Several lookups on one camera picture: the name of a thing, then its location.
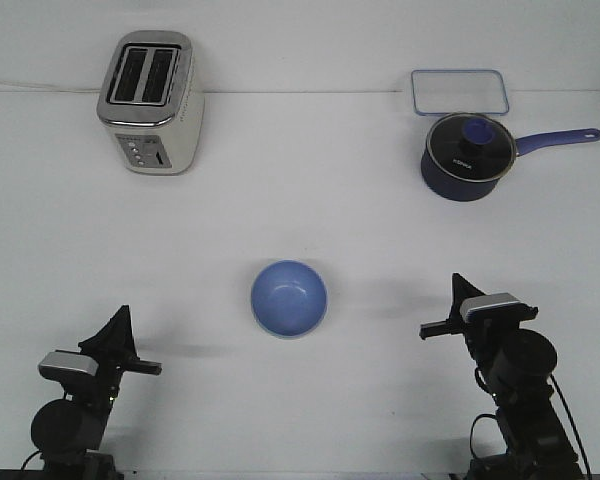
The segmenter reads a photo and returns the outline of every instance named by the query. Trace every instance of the white table surface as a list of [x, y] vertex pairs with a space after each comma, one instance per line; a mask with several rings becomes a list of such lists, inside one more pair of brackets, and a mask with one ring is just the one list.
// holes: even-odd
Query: white table surface
[[[600, 92], [510, 97], [514, 135], [600, 128]], [[456, 203], [421, 179], [432, 121], [402, 93], [209, 94], [194, 165], [168, 178], [122, 166], [95, 103], [0, 93], [0, 467], [33, 451], [31, 419], [61, 395], [37, 363], [129, 304], [164, 372], [123, 379], [102, 445], [122, 469], [464, 471], [494, 406], [461, 337], [418, 337], [460, 272], [540, 308], [526, 327], [555, 345], [600, 473], [600, 142], [529, 154]], [[249, 307], [283, 258], [328, 288], [297, 340]], [[476, 435], [502, 448], [495, 426]]]

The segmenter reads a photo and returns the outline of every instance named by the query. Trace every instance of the white wall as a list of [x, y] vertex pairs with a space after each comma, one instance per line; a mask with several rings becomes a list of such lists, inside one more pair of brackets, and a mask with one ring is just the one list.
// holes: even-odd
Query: white wall
[[600, 0], [5, 0], [0, 78], [99, 87], [135, 29], [189, 35], [207, 91], [402, 90], [427, 67], [600, 89]]

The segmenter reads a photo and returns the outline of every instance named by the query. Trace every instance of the blue bowl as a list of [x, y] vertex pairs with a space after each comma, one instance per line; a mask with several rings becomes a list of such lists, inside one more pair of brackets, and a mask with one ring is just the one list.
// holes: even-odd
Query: blue bowl
[[297, 337], [315, 328], [327, 309], [327, 290], [310, 267], [292, 260], [262, 270], [251, 288], [258, 323], [280, 337]]

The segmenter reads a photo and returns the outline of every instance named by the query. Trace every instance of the lid knob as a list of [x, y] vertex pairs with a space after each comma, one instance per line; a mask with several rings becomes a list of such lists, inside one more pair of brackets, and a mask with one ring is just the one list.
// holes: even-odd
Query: lid knob
[[462, 136], [474, 145], [487, 145], [496, 137], [496, 132], [484, 118], [469, 118], [462, 124]]

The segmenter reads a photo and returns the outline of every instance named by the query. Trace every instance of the food container lid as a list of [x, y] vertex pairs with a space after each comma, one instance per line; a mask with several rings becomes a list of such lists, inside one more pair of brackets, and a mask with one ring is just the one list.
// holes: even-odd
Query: food container lid
[[411, 72], [413, 107], [418, 115], [453, 112], [505, 115], [509, 100], [497, 70], [414, 70]]
[[516, 157], [511, 134], [495, 120], [473, 113], [438, 120], [427, 137], [427, 151], [443, 171], [468, 182], [502, 177]]

